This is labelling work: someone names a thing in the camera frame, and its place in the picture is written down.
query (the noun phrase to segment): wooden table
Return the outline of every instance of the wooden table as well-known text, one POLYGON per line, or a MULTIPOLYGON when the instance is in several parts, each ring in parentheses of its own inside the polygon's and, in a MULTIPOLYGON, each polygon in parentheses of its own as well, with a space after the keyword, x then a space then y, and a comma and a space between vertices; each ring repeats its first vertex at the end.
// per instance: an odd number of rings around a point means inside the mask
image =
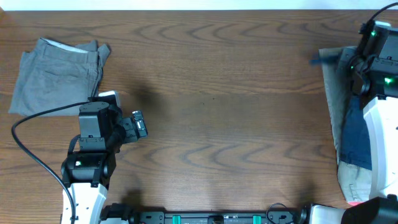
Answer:
MULTIPOLYGON (((62 189, 12 140, 8 114, 23 51, 39 37, 96 39, 112 54, 101 91, 142 110, 149 137, 121 148, 106 204, 265 210, 347 207, 318 49, 356 45, 370 11, 7 12, 0 22, 0 223, 57 223, 62 189)), ((395 22, 393 12, 383 18, 395 22)), ((60 174, 77 117, 17 130, 60 174)))

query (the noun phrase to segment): blue cloth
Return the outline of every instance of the blue cloth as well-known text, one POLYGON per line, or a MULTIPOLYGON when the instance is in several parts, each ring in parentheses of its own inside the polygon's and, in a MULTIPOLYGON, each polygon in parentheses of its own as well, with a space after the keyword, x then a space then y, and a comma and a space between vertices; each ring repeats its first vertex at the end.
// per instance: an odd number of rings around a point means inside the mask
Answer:
POLYGON ((361 100, 358 96, 352 96, 349 101, 341 137, 340 159, 346 163, 372 170, 368 127, 363 118, 360 103, 361 100))

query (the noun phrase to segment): wire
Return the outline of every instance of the wire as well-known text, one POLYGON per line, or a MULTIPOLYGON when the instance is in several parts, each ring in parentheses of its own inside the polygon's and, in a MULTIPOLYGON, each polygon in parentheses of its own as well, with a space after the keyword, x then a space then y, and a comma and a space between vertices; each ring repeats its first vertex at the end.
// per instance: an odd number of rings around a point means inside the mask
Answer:
POLYGON ((28 148, 26 148, 26 147, 23 145, 23 143, 21 143, 21 141, 20 141, 19 138, 17 137, 17 134, 16 134, 16 132, 15 132, 15 129, 17 128, 18 125, 22 124, 23 122, 25 122, 25 121, 27 121, 27 120, 29 120, 29 119, 35 118, 35 117, 37 117, 37 116, 40 116, 40 115, 43 115, 43 114, 47 114, 47 113, 51 113, 51 112, 54 112, 54 111, 64 110, 64 109, 71 108, 71 107, 78 106, 78 105, 83 105, 83 104, 85 104, 85 103, 87 103, 87 102, 75 103, 75 104, 72 104, 72 105, 62 106, 62 107, 55 108, 55 109, 52 109, 52 110, 47 110, 47 111, 43 111, 43 112, 40 112, 40 113, 37 113, 37 114, 30 115, 30 116, 28 116, 28 117, 26 117, 26 118, 24 118, 24 119, 21 119, 21 120, 15 122, 15 124, 12 125, 12 128, 11 128, 12 137, 14 138, 14 140, 15 140, 15 142, 18 144, 18 146, 19 146, 24 152, 26 152, 26 154, 28 154, 34 161, 36 161, 37 163, 39 163, 42 167, 44 167, 44 169, 46 169, 51 175, 53 175, 53 177, 60 183, 60 185, 61 185, 62 188, 64 189, 65 193, 67 194, 67 196, 68 196, 68 198, 69 198, 69 202, 70 202, 70 206, 71 206, 71 210, 72 210, 72 218, 71 218, 71 221, 70 221, 71 224, 74 224, 74 223, 75 223, 76 206, 75 206, 75 204, 73 203, 72 195, 70 194, 70 192, 69 192, 67 186, 66 186, 65 184, 63 184, 61 178, 60 178, 60 177, 59 177, 59 176, 46 164, 46 163, 44 163, 43 161, 41 161, 37 156, 35 156, 33 153, 31 153, 31 152, 28 150, 28 148))
POLYGON ((268 219, 268 221, 270 221, 272 224, 276 224, 274 221, 272 221, 269 217, 268 217, 268 212, 269 212, 269 210, 270 209, 272 209, 274 206, 276 206, 276 205, 280 205, 280 206, 283 206, 283 207, 285 207, 286 209, 288 209, 284 204, 282 204, 282 203, 273 203, 268 209, 267 209, 267 211, 266 211, 266 218, 268 219))
POLYGON ((352 63, 353 63, 357 58, 359 58, 359 56, 360 56, 360 55, 357 54, 357 55, 355 55, 355 56, 353 56, 353 57, 350 58, 350 60, 349 60, 348 63, 347 63, 347 70, 348 70, 348 71, 351 70, 351 66, 356 67, 356 66, 358 65, 358 63, 357 63, 356 65, 352 65, 352 63))
POLYGON ((75 137, 73 137, 72 140, 70 140, 69 149, 68 149, 68 155, 73 153, 73 150, 75 149, 77 140, 79 140, 79 138, 80 138, 80 135, 78 134, 75 137))
POLYGON ((363 75, 363 72, 365 71, 365 69, 368 69, 368 68, 369 68, 369 62, 370 62, 372 59, 376 58, 376 57, 377 57, 376 54, 372 54, 372 55, 369 55, 369 56, 366 57, 366 60, 363 62, 362 66, 361 66, 361 69, 359 70, 359 73, 360 73, 361 75, 363 75))
POLYGON ((382 12, 385 11, 386 9, 389 9, 389 8, 391 8, 391 7, 394 7, 394 6, 398 6, 398 2, 392 3, 392 4, 390 4, 390 5, 386 6, 386 7, 383 7, 383 8, 381 8, 380 10, 378 10, 377 13, 375 13, 375 14, 368 20, 368 24, 369 24, 372 20, 374 20, 374 18, 376 18, 376 16, 378 16, 380 13, 382 13, 382 12))

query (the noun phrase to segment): black mount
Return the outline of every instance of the black mount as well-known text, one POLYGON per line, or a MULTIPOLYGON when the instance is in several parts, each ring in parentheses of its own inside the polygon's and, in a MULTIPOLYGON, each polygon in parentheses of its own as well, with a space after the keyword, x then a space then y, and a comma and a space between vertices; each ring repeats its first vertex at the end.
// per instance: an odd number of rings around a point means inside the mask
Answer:
POLYGON ((396 195, 376 197, 344 212, 341 224, 386 224, 398 223, 398 201, 396 195))
POLYGON ((361 109, 373 98, 398 97, 398 29, 385 23, 363 24, 362 39, 348 64, 351 89, 361 96, 361 109))
POLYGON ((101 222, 120 218, 128 224, 296 224, 300 213, 293 209, 273 208, 265 212, 135 212, 129 206, 113 203, 101 212, 101 222))

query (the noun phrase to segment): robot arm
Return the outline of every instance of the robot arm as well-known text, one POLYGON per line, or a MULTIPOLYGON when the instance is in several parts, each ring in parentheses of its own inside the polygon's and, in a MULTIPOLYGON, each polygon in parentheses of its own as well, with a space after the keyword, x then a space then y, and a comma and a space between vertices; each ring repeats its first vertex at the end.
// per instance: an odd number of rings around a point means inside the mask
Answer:
POLYGON ((398 194, 398 29, 370 21, 349 65, 352 90, 361 96, 368 127, 372 186, 370 199, 398 194))
MULTIPOLYGON (((62 181, 68 187, 76 208, 75 223, 98 224, 116 168, 115 153, 125 143, 147 136, 144 117, 135 111, 122 118, 118 94, 101 93, 80 106, 80 150, 68 152, 62 164, 62 181)), ((129 223, 130 217, 104 217, 102 223, 129 223)), ((62 224, 71 223, 71 205, 63 191, 62 224)))

